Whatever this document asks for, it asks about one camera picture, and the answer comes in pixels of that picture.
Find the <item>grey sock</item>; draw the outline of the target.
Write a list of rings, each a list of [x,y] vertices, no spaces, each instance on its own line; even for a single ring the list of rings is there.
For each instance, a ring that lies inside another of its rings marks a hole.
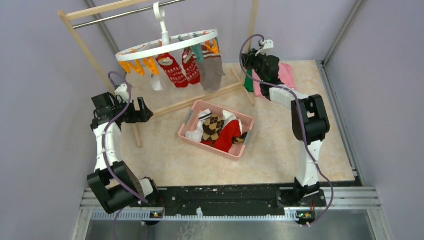
[[[197,61],[200,72],[200,84],[207,93],[217,92],[221,88],[222,78],[225,76],[221,56],[205,57]]]

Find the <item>red patterned sock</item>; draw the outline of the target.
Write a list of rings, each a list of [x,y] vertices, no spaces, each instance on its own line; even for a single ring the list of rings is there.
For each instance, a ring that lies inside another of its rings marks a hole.
[[[198,84],[201,81],[199,69],[194,61],[192,50],[188,47],[182,53],[182,66],[185,71],[188,82],[192,85]]]
[[[156,61],[176,88],[186,88],[189,85],[181,66],[170,53],[158,55]]]

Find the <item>brown argyle sock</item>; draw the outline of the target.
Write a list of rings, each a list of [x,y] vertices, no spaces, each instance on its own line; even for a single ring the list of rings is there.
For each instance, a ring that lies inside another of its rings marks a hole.
[[[215,142],[219,139],[225,121],[218,115],[212,114],[210,118],[206,119],[202,125],[203,134],[202,141]]]

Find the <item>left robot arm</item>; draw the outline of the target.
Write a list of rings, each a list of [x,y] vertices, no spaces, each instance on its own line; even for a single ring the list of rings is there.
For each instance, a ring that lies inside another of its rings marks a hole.
[[[122,124],[146,123],[154,113],[142,97],[140,106],[124,100],[122,95],[103,93],[93,97],[95,106],[90,125],[96,138],[97,157],[87,184],[104,211],[112,214],[134,204],[154,207],[160,202],[160,191],[149,177],[139,180],[124,162],[121,154]]]

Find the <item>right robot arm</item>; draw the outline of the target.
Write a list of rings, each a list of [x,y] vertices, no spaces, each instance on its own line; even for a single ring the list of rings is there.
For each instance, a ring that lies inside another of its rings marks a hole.
[[[279,76],[280,60],[273,55],[261,54],[253,49],[240,53],[240,66],[251,70],[257,77],[250,78],[260,84],[261,94],[291,111],[292,131],[300,143],[299,169],[292,192],[284,192],[280,203],[284,206],[307,206],[321,190],[319,166],[321,147],[330,122],[321,95],[306,95],[284,84]]]

